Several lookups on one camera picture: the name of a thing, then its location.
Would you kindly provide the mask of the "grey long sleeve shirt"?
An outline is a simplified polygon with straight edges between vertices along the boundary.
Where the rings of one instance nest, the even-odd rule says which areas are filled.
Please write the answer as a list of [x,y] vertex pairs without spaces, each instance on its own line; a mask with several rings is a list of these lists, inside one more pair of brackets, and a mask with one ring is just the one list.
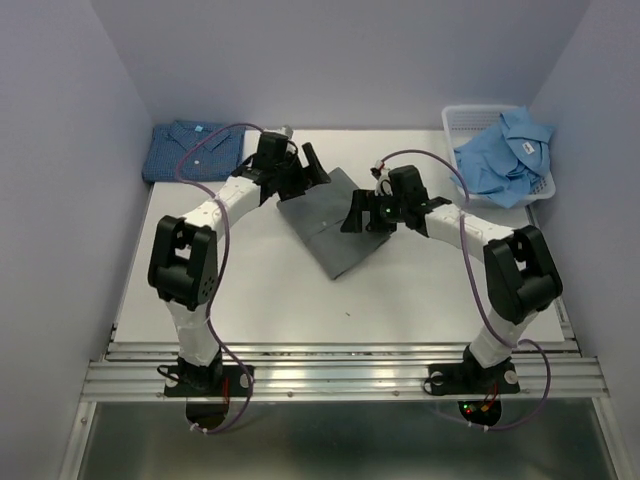
[[279,201],[277,208],[325,274],[335,280],[363,262],[386,243],[384,233],[343,233],[341,225],[351,207],[356,183],[340,168],[329,173],[331,182],[305,195]]

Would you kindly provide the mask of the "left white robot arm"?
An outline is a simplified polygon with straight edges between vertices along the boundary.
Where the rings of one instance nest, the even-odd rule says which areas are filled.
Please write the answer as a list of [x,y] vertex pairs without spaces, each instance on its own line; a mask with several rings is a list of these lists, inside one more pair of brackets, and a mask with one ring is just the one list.
[[223,364],[209,319],[228,260],[230,229],[273,196],[287,201],[330,181],[311,144],[296,146],[286,134],[265,131],[255,153],[209,200],[158,221],[148,283],[170,312],[179,344],[176,363],[158,369],[166,396],[249,395],[252,369]]

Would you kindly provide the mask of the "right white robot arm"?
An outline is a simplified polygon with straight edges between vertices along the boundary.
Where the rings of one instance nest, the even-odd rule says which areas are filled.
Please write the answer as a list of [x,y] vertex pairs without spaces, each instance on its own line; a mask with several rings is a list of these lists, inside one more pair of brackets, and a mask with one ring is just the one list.
[[424,390],[432,396],[472,396],[520,390],[511,360],[528,325],[563,290],[541,231],[495,224],[450,200],[430,197],[414,166],[383,169],[373,190],[356,189],[340,229],[344,233],[393,233],[403,224],[422,236],[461,250],[485,270],[490,303],[483,326],[458,363],[431,364]]

